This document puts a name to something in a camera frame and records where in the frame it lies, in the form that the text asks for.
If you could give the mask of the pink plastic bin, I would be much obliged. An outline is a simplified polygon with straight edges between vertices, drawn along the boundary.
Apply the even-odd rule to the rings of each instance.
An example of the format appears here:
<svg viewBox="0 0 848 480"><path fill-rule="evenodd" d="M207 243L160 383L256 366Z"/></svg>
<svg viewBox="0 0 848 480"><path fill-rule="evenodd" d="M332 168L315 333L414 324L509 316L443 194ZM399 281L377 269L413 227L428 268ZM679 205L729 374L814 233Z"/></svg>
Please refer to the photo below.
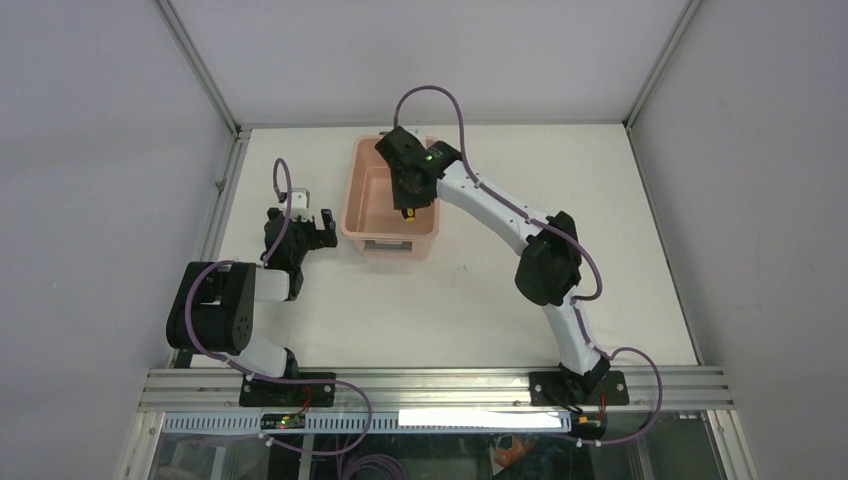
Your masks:
<svg viewBox="0 0 848 480"><path fill-rule="evenodd" d="M413 220L393 208L390 170L375 149L380 139L365 135L354 143L340 229L366 257L423 260L439 233L440 202L418 209Z"/></svg>

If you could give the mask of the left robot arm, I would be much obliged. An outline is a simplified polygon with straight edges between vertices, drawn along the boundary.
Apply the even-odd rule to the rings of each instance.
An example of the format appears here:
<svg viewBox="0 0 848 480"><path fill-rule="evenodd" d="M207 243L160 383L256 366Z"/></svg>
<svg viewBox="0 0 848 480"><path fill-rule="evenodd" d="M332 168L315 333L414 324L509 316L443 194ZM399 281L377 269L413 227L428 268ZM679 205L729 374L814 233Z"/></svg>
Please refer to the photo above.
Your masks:
<svg viewBox="0 0 848 480"><path fill-rule="evenodd" d="M314 250L338 245L332 211L322 209L322 227L306 210L267 212L264 243L269 260L191 262L186 266L166 321L166 340L179 350L207 354L250 379L264 379L263 394L277 406L301 392L295 354L255 332L260 302L290 302L304 283L302 264Z"/></svg>

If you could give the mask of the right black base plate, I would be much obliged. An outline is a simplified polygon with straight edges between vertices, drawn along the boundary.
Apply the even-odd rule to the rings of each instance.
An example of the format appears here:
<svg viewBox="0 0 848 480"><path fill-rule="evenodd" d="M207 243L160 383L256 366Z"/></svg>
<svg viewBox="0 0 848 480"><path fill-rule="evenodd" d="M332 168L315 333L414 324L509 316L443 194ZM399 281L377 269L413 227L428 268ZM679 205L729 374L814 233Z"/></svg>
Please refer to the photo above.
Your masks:
<svg viewBox="0 0 848 480"><path fill-rule="evenodd" d="M612 370L588 393L575 382L568 383L558 371L532 371L528 374L532 406L626 406L630 395L624 373Z"/></svg>

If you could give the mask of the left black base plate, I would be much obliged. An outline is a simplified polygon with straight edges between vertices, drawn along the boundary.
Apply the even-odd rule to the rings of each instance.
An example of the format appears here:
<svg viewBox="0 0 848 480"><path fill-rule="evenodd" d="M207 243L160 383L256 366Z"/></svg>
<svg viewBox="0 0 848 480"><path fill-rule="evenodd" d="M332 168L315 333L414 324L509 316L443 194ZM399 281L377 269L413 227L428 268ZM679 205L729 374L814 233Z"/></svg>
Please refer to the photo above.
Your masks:
<svg viewBox="0 0 848 480"><path fill-rule="evenodd" d="M306 403L311 407L332 407L336 374L327 371L301 373L305 384L280 384L266 380L243 378L239 394L240 407L256 408L301 408Z"/></svg>

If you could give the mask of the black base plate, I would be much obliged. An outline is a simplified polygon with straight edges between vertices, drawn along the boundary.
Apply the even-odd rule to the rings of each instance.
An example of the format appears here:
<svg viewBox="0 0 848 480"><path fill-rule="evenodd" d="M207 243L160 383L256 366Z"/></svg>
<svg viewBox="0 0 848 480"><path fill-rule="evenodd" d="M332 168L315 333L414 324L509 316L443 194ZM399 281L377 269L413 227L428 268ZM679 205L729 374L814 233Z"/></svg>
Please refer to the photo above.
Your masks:
<svg viewBox="0 0 848 480"><path fill-rule="evenodd" d="M558 371L532 371L528 374L532 406L626 406L630 395L624 373L612 370L588 393L575 382L568 383Z"/></svg>
<svg viewBox="0 0 848 480"><path fill-rule="evenodd" d="M327 371L301 373L305 384L280 384L266 380L243 378L239 394L240 407L256 408L301 408L306 403L311 407L332 407L336 374Z"/></svg>

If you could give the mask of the aluminium front rail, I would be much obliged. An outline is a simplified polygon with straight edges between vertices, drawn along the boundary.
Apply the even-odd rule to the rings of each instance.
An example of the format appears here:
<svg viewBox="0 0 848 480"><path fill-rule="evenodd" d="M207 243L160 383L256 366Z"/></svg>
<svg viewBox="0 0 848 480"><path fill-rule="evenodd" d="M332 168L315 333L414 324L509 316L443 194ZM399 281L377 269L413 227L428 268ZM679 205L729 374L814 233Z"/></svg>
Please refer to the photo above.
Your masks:
<svg viewBox="0 0 848 480"><path fill-rule="evenodd" d="M340 369L333 412L361 412L364 404L351 385L362 389L377 412L456 408L494 411L541 409L540 387L530 382L534 368ZM149 372L141 412L229 412L240 409L245 393L240 373L223 368L154 369ZM718 367L615 366L597 389L608 412L732 410L728 383Z"/></svg>

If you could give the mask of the orange object under table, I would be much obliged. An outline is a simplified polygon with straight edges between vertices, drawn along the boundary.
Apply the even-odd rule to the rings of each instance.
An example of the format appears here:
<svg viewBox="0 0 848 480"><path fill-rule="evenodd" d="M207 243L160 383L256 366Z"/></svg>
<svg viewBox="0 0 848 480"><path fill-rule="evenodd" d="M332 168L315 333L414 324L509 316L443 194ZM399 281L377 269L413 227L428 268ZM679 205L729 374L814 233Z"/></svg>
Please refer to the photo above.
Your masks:
<svg viewBox="0 0 848 480"><path fill-rule="evenodd" d="M501 468L507 468L530 453L535 442L529 436L501 435L492 443L492 461Z"/></svg>

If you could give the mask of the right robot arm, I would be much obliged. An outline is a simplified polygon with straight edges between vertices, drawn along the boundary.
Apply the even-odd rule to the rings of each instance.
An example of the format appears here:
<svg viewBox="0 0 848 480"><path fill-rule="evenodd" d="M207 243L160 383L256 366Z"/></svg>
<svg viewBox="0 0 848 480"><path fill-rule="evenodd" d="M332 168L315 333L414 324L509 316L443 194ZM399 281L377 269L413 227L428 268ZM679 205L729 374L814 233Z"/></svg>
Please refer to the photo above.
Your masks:
<svg viewBox="0 0 848 480"><path fill-rule="evenodd" d="M561 392L578 405L599 397L610 361L592 340L578 307L583 299L576 292L580 268L590 257L577 239L573 218L520 206L475 172L463 151L444 141L426 146L397 126L377 141L375 150L389 168L393 207L404 218L441 200L472 216L516 253L514 283L541 307L557 343Z"/></svg>

